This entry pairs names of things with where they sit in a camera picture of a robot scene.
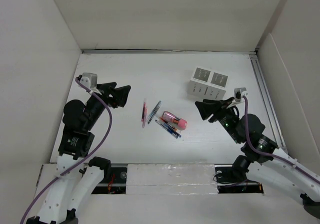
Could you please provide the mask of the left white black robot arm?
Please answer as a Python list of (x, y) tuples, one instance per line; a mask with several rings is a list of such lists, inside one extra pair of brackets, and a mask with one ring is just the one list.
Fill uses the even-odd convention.
[[(112, 127), (112, 108), (124, 107), (130, 85), (117, 87), (115, 82), (98, 84), (93, 89), (80, 87), (90, 94), (86, 103), (74, 99), (63, 109), (62, 139), (58, 148), (55, 177), (33, 199), (21, 223), (78, 223), (81, 209), (100, 182), (111, 178), (111, 161), (93, 154), (102, 146)], [(100, 143), (91, 145), (91, 129), (103, 113), (109, 123)]]

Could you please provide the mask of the teal blue gel pen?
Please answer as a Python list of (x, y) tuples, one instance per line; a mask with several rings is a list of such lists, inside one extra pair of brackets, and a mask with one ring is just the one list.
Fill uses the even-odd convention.
[(159, 100), (158, 101), (158, 103), (156, 104), (156, 106), (153, 108), (153, 110), (151, 111), (151, 113), (150, 113), (150, 115), (148, 116), (148, 124), (151, 122), (151, 120), (152, 120), (152, 118), (153, 118), (153, 116), (155, 115), (155, 113), (156, 113), (156, 110), (158, 109), (158, 107), (161, 105), (161, 103), (162, 103), (162, 101), (161, 100)]

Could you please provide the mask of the dark red gel pen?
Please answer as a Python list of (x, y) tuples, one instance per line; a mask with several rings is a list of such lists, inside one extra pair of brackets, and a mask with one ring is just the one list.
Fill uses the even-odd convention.
[(141, 122), (143, 122), (144, 121), (144, 119), (145, 119), (145, 108), (146, 108), (146, 103), (147, 103), (147, 99), (146, 98), (144, 98), (143, 99), (143, 105), (142, 105), (142, 115), (141, 115)]

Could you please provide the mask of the pink clear gel pen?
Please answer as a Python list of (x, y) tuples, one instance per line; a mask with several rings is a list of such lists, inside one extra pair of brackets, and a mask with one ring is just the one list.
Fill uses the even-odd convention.
[(147, 110), (148, 108), (147, 108), (147, 104), (146, 104), (146, 108), (145, 108), (145, 114), (144, 114), (144, 121), (142, 122), (142, 128), (144, 128), (145, 127), (145, 122), (146, 122), (146, 119), (147, 119)]

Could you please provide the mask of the red orange pen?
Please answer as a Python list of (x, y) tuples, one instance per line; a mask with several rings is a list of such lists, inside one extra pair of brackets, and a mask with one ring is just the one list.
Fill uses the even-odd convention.
[(159, 118), (163, 123), (165, 123), (166, 125), (168, 125), (171, 129), (173, 129), (174, 131), (177, 131), (178, 129), (176, 127), (174, 127), (173, 125), (171, 125), (169, 122), (167, 122), (166, 120), (164, 120), (162, 117)]

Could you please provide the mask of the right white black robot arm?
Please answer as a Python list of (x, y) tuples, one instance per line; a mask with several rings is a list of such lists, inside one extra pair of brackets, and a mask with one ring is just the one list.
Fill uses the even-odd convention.
[(235, 180), (260, 182), (290, 196), (304, 210), (319, 218), (319, 175), (290, 157), (274, 141), (263, 134), (265, 126), (260, 119), (248, 113), (248, 99), (244, 97), (245, 113), (240, 117), (236, 100), (196, 101), (202, 120), (218, 122), (233, 141), (242, 144), (240, 155), (234, 161), (231, 175)]

